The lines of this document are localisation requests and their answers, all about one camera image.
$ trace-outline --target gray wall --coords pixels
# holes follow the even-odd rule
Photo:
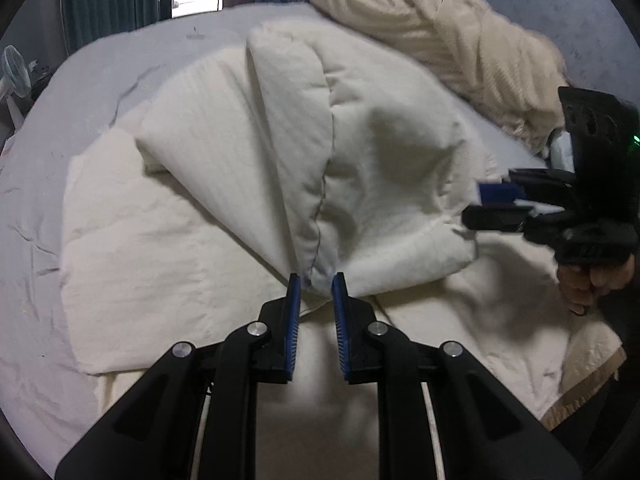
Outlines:
[[[549,37],[575,85],[640,106],[640,48],[610,0],[487,0],[498,12]]]
[[[60,0],[25,0],[0,40],[0,52],[12,44],[25,62],[59,67],[66,59]],[[6,103],[0,104],[0,146],[12,130]]]

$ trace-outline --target metal pivot screw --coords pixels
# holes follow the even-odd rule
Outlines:
[[[458,357],[459,355],[462,355],[463,352],[462,345],[456,341],[448,341],[444,343],[442,350],[449,357]]]
[[[369,332],[373,335],[385,335],[388,332],[389,327],[386,325],[386,323],[382,323],[381,321],[374,321],[373,323],[369,323],[369,326],[367,326],[367,330],[369,330]]]
[[[187,357],[191,353],[191,345],[189,343],[176,343],[171,352],[179,358]]]
[[[249,323],[246,327],[246,331],[253,336],[261,336],[265,332],[267,332],[268,327],[261,321],[254,321],[253,323]]]

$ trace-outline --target blue object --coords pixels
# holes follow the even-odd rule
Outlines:
[[[289,324],[287,326],[287,335],[285,336],[286,371],[289,381],[292,380],[293,369],[296,367],[296,348],[298,347],[298,329],[300,327],[300,299],[300,277],[292,275],[289,290],[287,291]]]
[[[526,200],[527,195],[524,190],[512,182],[501,184],[478,184],[480,200],[483,205],[487,204],[510,204],[514,200]]]
[[[340,369],[342,370],[344,380],[348,381],[351,375],[351,363],[349,361],[349,356],[351,354],[349,349],[350,336],[347,329],[347,320],[345,318],[344,302],[349,301],[349,298],[344,297],[343,290],[340,285],[340,274],[336,274],[331,286],[332,296],[334,297],[335,332],[338,339]]]

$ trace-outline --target fabric fold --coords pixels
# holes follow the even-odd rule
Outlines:
[[[534,153],[564,125],[562,55],[484,0],[311,0],[334,20],[427,66]]]
[[[118,372],[254,320],[290,272],[303,312],[343,271],[415,340],[467,345],[539,418],[563,387],[611,373],[619,340],[600,320],[574,333],[549,250],[460,227],[476,181],[497,173],[456,99],[356,32],[281,20],[121,118],[73,161],[64,203],[62,299],[81,370],[104,376],[101,405],[133,377]],[[584,362],[580,342],[596,339]]]

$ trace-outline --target human hand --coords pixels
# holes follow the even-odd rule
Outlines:
[[[631,255],[618,267],[585,269],[579,266],[560,266],[556,275],[560,293],[569,309],[581,316],[586,307],[596,306],[601,296],[624,288],[633,278],[635,270],[636,259]]]

